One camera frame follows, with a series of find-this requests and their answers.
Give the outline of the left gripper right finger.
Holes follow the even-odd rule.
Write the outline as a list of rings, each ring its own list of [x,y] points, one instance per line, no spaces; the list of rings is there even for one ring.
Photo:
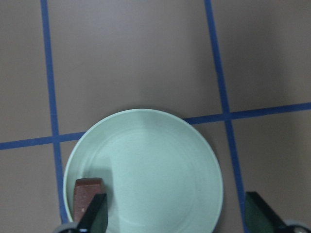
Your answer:
[[[244,220],[250,233],[288,233],[288,226],[257,192],[245,193]]]

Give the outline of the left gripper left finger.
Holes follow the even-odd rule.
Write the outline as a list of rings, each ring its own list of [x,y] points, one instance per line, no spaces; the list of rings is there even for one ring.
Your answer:
[[[108,226],[107,194],[96,194],[77,225],[79,233],[105,233]]]

